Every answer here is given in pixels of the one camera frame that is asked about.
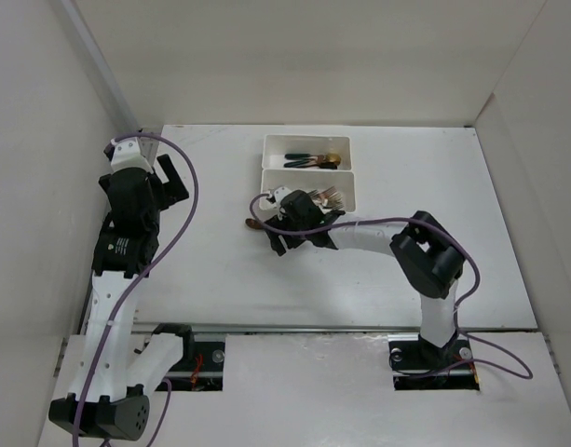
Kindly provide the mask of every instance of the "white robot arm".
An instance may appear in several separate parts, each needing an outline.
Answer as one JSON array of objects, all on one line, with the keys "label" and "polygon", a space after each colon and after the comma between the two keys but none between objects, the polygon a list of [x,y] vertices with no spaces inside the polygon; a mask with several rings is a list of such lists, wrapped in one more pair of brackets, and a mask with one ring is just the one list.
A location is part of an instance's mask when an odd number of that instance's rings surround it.
[{"label": "white robot arm", "polygon": [[[281,187],[268,198],[276,204],[279,214],[265,224],[285,232],[317,230],[336,221],[350,221],[340,211],[324,214],[303,191]],[[418,211],[414,219],[446,233],[428,213]],[[445,351],[456,339],[454,321],[455,294],[465,258],[433,232],[418,225],[378,223],[340,226],[297,237],[266,230],[271,247],[279,255],[286,252],[283,242],[294,249],[306,240],[317,247],[333,250],[358,249],[375,251],[397,259],[405,276],[420,294],[422,324],[420,338],[434,351]]]},{"label": "white robot arm", "polygon": [[[157,159],[169,179],[166,183],[160,181],[142,156],[136,138],[122,141],[106,155],[112,174],[101,177],[99,184],[109,198],[111,211],[102,225],[93,256],[85,347],[67,397],[53,400],[48,416],[51,422],[72,432],[77,399],[91,374],[80,435],[137,440],[148,421],[149,396],[170,368],[188,354],[191,332],[184,329],[187,327],[164,325],[128,365],[138,293],[128,296],[113,321],[110,316],[126,288],[153,261],[158,248],[160,212],[187,199],[188,192],[168,156]],[[108,325],[111,330],[93,371],[91,364]]]}]

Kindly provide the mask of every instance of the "cable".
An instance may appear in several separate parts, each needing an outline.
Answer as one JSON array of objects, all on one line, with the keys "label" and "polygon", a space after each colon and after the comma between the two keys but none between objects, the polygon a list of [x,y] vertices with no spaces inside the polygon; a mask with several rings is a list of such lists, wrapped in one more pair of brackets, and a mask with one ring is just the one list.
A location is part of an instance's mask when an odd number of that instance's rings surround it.
[{"label": "cable", "polygon": [[171,380],[163,379],[163,383],[167,385],[167,397],[165,398],[165,406],[163,407],[161,416],[158,418],[158,422],[156,423],[156,428],[155,431],[153,432],[153,436],[151,437],[151,440],[148,441],[148,444],[146,444],[146,447],[151,447],[151,445],[153,445],[153,442],[155,442],[156,435],[158,435],[158,432],[161,429],[161,426],[163,425],[163,421],[165,420],[167,409],[170,407],[171,390],[172,390]]},{"label": "cable", "polygon": [[440,236],[443,239],[445,239],[446,241],[448,241],[455,248],[455,250],[457,250],[459,253],[461,253],[461,255],[467,260],[467,262],[469,263],[469,265],[473,269],[473,276],[475,277],[475,279],[473,281],[473,286],[471,287],[471,289],[469,289],[463,295],[461,295],[455,302],[454,322],[455,322],[455,327],[456,327],[457,332],[462,334],[462,335],[465,335],[466,337],[470,338],[473,341],[480,342],[480,343],[483,343],[485,345],[489,345],[489,346],[494,347],[494,348],[498,349],[499,351],[505,353],[509,357],[515,359],[521,366],[523,366],[523,368],[525,369],[527,374],[522,374],[520,372],[510,370],[509,368],[506,368],[502,365],[499,365],[499,364],[494,363],[493,361],[489,361],[489,360],[466,359],[466,360],[458,361],[456,363],[453,363],[453,364],[451,364],[445,368],[441,368],[441,369],[436,370],[436,371],[428,371],[428,372],[424,372],[422,374],[413,374],[412,375],[413,378],[420,379],[420,378],[431,377],[433,375],[438,375],[440,373],[446,373],[447,371],[451,371],[453,368],[456,368],[457,366],[465,365],[467,363],[482,363],[484,365],[492,366],[492,367],[497,368],[501,371],[504,371],[505,373],[512,374],[516,377],[519,377],[519,378],[525,379],[525,380],[531,380],[534,378],[534,373],[531,371],[529,366],[527,366],[527,364],[523,360],[521,360],[515,354],[510,352],[507,348],[502,347],[501,345],[497,345],[496,343],[489,342],[487,340],[483,340],[480,337],[476,337],[474,335],[468,334],[467,332],[464,332],[459,328],[459,320],[458,320],[459,315],[458,315],[457,310],[458,310],[459,306],[461,305],[461,303],[463,303],[475,291],[478,290],[478,288],[480,287],[480,283],[482,282],[482,275],[480,274],[480,269],[478,268],[478,265],[475,264],[475,261],[473,260],[473,258],[469,255],[469,253],[467,253],[467,251],[461,246],[461,244],[459,244],[452,236],[450,236],[446,232],[442,231],[440,228],[437,228],[436,226],[434,226],[430,223],[425,223],[425,222],[419,221],[417,219],[412,219],[409,217],[387,217],[387,218],[383,218],[383,219],[369,219],[369,220],[364,220],[364,221],[333,223],[332,225],[325,225],[325,226],[322,226],[320,228],[315,228],[313,230],[306,230],[306,231],[279,230],[278,228],[274,228],[274,227],[264,223],[260,219],[260,217],[258,217],[256,212],[254,211],[254,205],[256,204],[256,202],[258,200],[260,200],[261,198],[268,197],[268,196],[269,196],[269,194],[263,193],[263,194],[259,194],[255,198],[253,198],[252,202],[250,202],[250,214],[256,220],[256,222],[258,222],[265,230],[270,231],[271,233],[275,233],[277,235],[282,235],[282,236],[309,236],[309,235],[315,235],[317,233],[322,233],[324,231],[333,230],[334,228],[341,228],[343,226],[354,226],[354,225],[375,225],[375,224],[392,224],[392,223],[414,224],[414,225],[419,225],[423,228],[426,228],[426,229],[428,229],[428,231],[431,231],[435,235]]},{"label": "cable", "polygon": [[192,375],[190,376],[190,382],[192,383],[192,389],[196,386],[196,382],[198,381],[198,374],[200,373],[200,369],[202,368],[202,354],[198,354],[196,357],[196,368]]},{"label": "cable", "polygon": [[[392,354],[388,355],[388,366],[393,372],[402,374],[403,378],[411,379],[411,382],[415,384],[415,386],[412,386],[412,389],[426,389],[427,387],[434,386],[434,384],[436,383],[438,383],[439,385],[445,384],[451,375],[450,371],[447,373],[447,375],[435,375],[434,372],[436,370],[429,370],[428,372],[420,372],[420,373],[400,371],[396,369],[394,366]],[[422,373],[430,374],[429,378],[431,380],[426,381],[424,380],[424,378],[416,377],[417,375],[421,375]]]},{"label": "cable", "polygon": [[[140,281],[142,281],[145,277],[147,277],[148,274],[150,273],[150,271],[153,270],[153,268],[155,268],[156,265],[158,263],[160,263],[161,260],[165,256],[167,256],[167,253],[170,252],[170,250],[175,246],[175,244],[177,244],[178,240],[180,240],[180,238],[184,234],[185,230],[188,228],[188,226],[190,226],[190,223],[192,222],[192,219],[194,218],[194,214],[196,213],[196,209],[198,206],[198,193],[199,193],[198,189],[199,189],[199,187],[198,187],[198,177],[196,175],[196,170],[194,169],[194,165],[192,164],[192,161],[190,160],[190,158],[185,154],[185,152],[177,144],[175,144],[174,142],[171,142],[171,141],[167,140],[166,138],[163,138],[159,135],[155,135],[154,133],[138,133],[138,132],[128,133],[126,135],[122,135],[120,137],[117,137],[117,138],[115,138],[115,143],[117,144],[118,142],[121,142],[121,141],[126,140],[128,138],[149,138],[151,140],[157,140],[159,142],[165,143],[171,149],[176,151],[185,160],[185,163],[188,165],[188,168],[190,169],[190,174],[192,175],[192,182],[194,184],[194,198],[192,199],[192,208],[190,209],[190,213],[188,214],[188,217],[185,219],[185,222],[182,225],[182,227],[178,230],[177,234],[171,240],[171,242],[167,245],[167,247],[165,249],[163,249],[163,251],[153,260],[153,262],[150,263],[148,266],[146,266],[146,268],[142,271],[142,273],[139,276],[137,276],[129,284],[129,286],[124,290],[124,292],[119,297],[119,300],[117,300],[117,303],[114,306],[113,310],[111,311],[111,314],[109,315],[109,321],[113,321],[116,318],[117,313],[119,312],[119,309],[126,302],[129,295],[136,288],[136,286],[140,283]],[[105,148],[105,151],[108,152],[109,150],[111,150],[111,148],[113,148],[112,143],[107,145],[107,147]],[[80,393],[80,398],[79,398],[78,404],[76,406],[74,426],[72,429],[72,445],[73,445],[73,447],[80,447],[79,434],[80,434],[80,420],[82,419],[82,412],[84,411],[84,405],[87,401],[88,389],[90,388],[90,384],[92,383],[92,378],[94,377],[95,371],[97,370],[97,364],[99,363],[99,360],[101,359],[102,350],[105,346],[105,342],[107,341],[107,338],[109,337],[109,332],[111,331],[111,328],[112,327],[109,324],[107,324],[105,326],[105,329],[102,332],[101,341],[97,345],[97,350],[95,351],[94,357],[92,358],[92,362],[90,363],[90,367],[88,368],[87,378],[85,380],[84,386],[82,387],[82,392]],[[169,396],[170,396],[170,393],[168,392],[168,403],[167,403],[167,405],[169,405]],[[154,440],[154,437],[156,436],[159,429],[160,429],[160,426],[157,428],[155,435],[153,436],[152,440]]]}]

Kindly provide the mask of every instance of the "white enclosure wall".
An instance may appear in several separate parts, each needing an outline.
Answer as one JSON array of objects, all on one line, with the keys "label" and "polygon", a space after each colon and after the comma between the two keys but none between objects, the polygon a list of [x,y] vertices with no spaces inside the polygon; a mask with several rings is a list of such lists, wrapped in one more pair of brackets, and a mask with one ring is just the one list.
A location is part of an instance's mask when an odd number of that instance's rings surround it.
[{"label": "white enclosure wall", "polygon": [[87,290],[115,132],[50,3],[0,0],[0,446],[38,437]]},{"label": "white enclosure wall", "polygon": [[77,0],[144,126],[472,124],[544,0]]},{"label": "white enclosure wall", "polygon": [[476,129],[571,406],[571,0],[548,0]]}]

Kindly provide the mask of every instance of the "white table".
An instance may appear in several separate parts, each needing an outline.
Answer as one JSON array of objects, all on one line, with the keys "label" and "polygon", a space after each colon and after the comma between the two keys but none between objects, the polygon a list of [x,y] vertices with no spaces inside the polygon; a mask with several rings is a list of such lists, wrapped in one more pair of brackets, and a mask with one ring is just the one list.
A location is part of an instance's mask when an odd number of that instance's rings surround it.
[{"label": "white table", "polygon": [[[143,281],[138,322],[414,328],[417,293],[396,261],[305,244],[279,258],[244,226],[260,190],[266,134],[346,135],[364,217],[431,212],[478,262],[483,283],[461,308],[471,328],[535,328],[519,267],[474,129],[346,126],[166,126],[200,179],[191,228]],[[167,146],[190,191],[185,163]],[[192,201],[161,215],[161,247]],[[459,291],[471,287],[468,267]]]},{"label": "white table", "polygon": [[[540,333],[487,333],[529,364],[532,381],[478,367],[481,391],[394,391],[383,335],[228,336],[224,390],[176,392],[155,446],[571,447],[571,414]],[[64,397],[84,337],[71,338],[54,398]],[[476,358],[517,368],[474,343]],[[155,429],[165,393],[152,398]],[[81,440],[98,447],[101,440]],[[39,447],[67,447],[46,421]]]}]

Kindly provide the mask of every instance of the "white container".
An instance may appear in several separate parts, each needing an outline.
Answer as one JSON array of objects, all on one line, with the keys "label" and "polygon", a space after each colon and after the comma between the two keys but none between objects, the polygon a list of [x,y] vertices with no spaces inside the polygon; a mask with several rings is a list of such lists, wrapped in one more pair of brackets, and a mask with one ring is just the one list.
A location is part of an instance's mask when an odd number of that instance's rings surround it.
[{"label": "white container", "polygon": [[293,161],[286,160],[286,154],[320,156],[329,153],[341,156],[341,164],[338,170],[351,170],[351,146],[348,137],[266,135],[263,169],[283,169],[285,163]]},{"label": "white container", "polygon": [[[324,191],[334,186],[343,201],[343,211],[353,212],[356,210],[356,184],[355,175],[351,171],[329,169],[265,169],[261,192],[266,193],[271,189],[287,186],[291,190]],[[259,207],[261,210],[272,210],[275,205],[262,199]]]}]

